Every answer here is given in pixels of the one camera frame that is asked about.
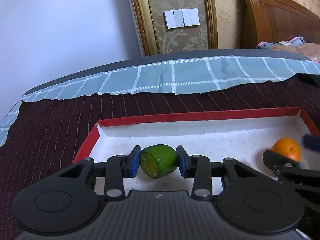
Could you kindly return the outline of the cut green lime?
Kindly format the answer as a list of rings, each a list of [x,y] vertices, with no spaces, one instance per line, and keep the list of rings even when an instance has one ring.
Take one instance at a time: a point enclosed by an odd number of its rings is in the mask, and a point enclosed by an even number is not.
[[[179,164],[179,156],[171,146],[152,145],[140,152],[139,164],[146,175],[158,179],[176,170]]]

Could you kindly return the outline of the red shallow cardboard box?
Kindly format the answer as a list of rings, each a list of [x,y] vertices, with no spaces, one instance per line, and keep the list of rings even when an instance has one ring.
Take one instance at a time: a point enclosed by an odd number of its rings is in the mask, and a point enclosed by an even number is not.
[[[301,143],[305,134],[318,136],[319,129],[299,107],[105,119],[93,126],[75,161],[91,157],[99,163],[128,155],[137,145],[166,144],[183,146],[189,155],[204,155],[215,162],[232,157],[274,178],[263,163],[263,152],[281,138]]]

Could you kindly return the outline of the dark maroon striped cloth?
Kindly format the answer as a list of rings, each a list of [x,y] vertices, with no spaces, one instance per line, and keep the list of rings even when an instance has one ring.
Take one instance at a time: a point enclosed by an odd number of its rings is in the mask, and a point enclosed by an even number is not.
[[[71,165],[99,120],[282,107],[302,107],[318,125],[319,76],[297,74],[281,82],[250,83],[206,93],[93,94],[23,102],[1,147],[1,239],[12,239],[19,233],[11,212],[16,194]]]

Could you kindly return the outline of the teal checked tablecloth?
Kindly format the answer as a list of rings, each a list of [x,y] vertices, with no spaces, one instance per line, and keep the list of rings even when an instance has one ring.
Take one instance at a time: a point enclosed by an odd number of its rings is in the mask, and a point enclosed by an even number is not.
[[[246,83],[284,81],[298,73],[318,75],[319,61],[227,55],[148,64],[132,63],[125,68],[59,81],[22,96],[1,121],[1,144],[7,139],[22,101],[73,99],[105,93],[204,93]]]

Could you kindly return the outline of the clothes pile on bed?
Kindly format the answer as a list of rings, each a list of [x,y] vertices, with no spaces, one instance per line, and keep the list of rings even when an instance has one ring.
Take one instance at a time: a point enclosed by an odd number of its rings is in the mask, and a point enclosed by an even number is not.
[[[260,42],[257,49],[285,51],[306,56],[313,62],[319,63],[319,44],[306,42],[302,36],[294,37],[289,41],[278,43]]]

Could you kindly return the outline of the wooden bed headboard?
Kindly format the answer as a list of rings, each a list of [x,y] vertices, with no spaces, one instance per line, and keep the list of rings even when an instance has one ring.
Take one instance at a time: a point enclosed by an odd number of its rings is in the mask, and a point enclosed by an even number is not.
[[[265,41],[277,43],[296,36],[319,44],[319,17],[293,0],[245,0],[241,48]]]

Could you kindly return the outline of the white wall switch panel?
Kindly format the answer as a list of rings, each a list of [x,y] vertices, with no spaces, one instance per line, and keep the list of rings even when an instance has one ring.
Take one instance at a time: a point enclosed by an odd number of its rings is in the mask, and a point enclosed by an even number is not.
[[[200,25],[197,8],[176,9],[163,12],[167,29],[193,27]]]

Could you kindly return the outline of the gold picture frame panel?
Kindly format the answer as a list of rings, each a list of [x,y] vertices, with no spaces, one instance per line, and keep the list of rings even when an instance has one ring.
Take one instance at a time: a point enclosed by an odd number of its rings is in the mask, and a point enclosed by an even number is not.
[[[215,0],[131,0],[142,55],[218,48]]]

